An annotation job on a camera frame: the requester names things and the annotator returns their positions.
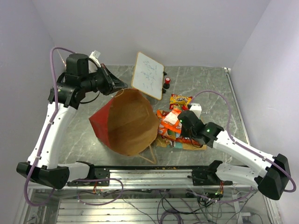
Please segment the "red paper bag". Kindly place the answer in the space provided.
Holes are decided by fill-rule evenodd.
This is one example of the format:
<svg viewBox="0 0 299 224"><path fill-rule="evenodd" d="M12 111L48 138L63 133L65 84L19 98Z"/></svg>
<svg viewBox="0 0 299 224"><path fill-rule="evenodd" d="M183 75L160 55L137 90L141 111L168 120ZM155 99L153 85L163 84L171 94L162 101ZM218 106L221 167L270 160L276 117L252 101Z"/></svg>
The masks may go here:
<svg viewBox="0 0 299 224"><path fill-rule="evenodd" d="M89 121L96 137L112 151L157 163L151 144L160 121L139 90L118 91Z"/></svg>

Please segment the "yellow M&M's packet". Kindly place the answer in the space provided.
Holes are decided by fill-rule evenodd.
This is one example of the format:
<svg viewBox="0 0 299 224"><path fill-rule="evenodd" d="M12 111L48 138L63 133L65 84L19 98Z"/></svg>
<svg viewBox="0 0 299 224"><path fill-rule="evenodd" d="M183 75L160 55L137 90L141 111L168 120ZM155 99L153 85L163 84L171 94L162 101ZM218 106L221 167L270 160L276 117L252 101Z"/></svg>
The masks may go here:
<svg viewBox="0 0 299 224"><path fill-rule="evenodd" d="M171 105L188 105L192 100L192 97L185 96L171 96L170 104Z"/></svg>

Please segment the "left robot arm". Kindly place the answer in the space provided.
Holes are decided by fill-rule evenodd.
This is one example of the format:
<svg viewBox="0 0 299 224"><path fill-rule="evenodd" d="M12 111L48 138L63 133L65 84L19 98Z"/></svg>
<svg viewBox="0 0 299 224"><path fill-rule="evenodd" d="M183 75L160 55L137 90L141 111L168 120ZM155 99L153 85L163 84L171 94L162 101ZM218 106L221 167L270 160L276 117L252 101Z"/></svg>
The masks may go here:
<svg viewBox="0 0 299 224"><path fill-rule="evenodd" d="M98 51L89 56L70 54L66 59L66 71L54 79L47 116L36 146L27 161L18 163L16 168L17 173L26 178L26 183L62 189L72 181L81 181L84 185L95 181L93 164L77 161L62 165L58 160L66 129L78 107L85 103L86 94L110 95L127 88L126 83L99 63L99 55Z"/></svg>

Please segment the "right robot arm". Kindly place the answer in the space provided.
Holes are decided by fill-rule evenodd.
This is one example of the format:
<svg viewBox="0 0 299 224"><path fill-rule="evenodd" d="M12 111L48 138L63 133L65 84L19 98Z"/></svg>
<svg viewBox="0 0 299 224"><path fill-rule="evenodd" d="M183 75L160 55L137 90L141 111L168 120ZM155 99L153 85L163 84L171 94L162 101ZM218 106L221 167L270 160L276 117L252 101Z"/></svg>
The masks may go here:
<svg viewBox="0 0 299 224"><path fill-rule="evenodd" d="M279 200L286 191L291 176L288 159L278 154L262 152L234 137L216 123L203 123L193 111L184 111L178 116L182 133L195 142L221 150L244 166L235 166L214 161L206 173L207 181L215 185L220 181L232 181L249 185L272 200Z"/></svg>

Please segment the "red KitKat packet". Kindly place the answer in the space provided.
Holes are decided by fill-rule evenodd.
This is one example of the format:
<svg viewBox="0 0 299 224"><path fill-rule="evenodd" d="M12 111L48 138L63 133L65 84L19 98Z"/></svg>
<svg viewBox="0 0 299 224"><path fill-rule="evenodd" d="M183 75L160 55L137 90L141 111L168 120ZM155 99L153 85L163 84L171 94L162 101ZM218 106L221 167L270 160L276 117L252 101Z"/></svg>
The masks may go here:
<svg viewBox="0 0 299 224"><path fill-rule="evenodd" d="M173 109L178 109L178 110L181 110L181 111L185 111L185 110L188 110L189 108L188 108L188 105L171 105L170 104L170 107L169 107L169 109L170 110L173 110Z"/></svg>

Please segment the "gold crispy snack bag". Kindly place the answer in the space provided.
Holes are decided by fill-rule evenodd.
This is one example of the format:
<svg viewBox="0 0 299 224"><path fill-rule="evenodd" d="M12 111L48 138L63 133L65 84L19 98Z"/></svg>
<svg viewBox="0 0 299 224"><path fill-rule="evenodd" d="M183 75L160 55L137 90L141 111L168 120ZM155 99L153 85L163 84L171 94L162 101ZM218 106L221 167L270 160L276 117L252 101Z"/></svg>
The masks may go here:
<svg viewBox="0 0 299 224"><path fill-rule="evenodd" d="M184 150L191 150L191 151L195 151L195 150L206 150L207 146L203 145L203 147L199 148L199 147L192 147L190 145L184 146L181 143L175 143L175 145L172 145L171 143L166 143L164 141L164 139L162 139L161 135L158 135L156 140L155 140L155 144L156 146L159 147L169 147L169 148L179 148L179 149L184 149Z"/></svg>

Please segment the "orange chips bag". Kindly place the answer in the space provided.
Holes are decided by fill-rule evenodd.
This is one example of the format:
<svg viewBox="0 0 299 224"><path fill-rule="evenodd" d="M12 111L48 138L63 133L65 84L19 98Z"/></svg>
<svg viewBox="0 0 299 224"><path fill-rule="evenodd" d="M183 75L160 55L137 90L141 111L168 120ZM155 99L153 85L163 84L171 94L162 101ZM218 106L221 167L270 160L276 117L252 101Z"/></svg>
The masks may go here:
<svg viewBox="0 0 299 224"><path fill-rule="evenodd" d="M170 140L175 140L180 137L182 124L178 120L178 115L181 112L182 111L177 108L170 112L157 110L156 115L160 121L158 134Z"/></svg>

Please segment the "red Doritos bag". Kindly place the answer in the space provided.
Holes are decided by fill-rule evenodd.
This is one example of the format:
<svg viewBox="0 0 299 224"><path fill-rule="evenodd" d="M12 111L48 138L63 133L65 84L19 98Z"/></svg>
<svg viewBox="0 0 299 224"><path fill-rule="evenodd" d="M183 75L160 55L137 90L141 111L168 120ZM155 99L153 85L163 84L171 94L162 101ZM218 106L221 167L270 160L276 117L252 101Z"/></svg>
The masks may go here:
<svg viewBox="0 0 299 224"><path fill-rule="evenodd" d="M192 147L203 147L203 145L199 144L193 139L190 139L189 137L184 137L176 132L172 132L172 134L173 135L168 135L168 133L165 133L165 135L162 135L161 137L166 143L171 143L172 145L175 145L175 143L181 143L184 146L190 145Z"/></svg>

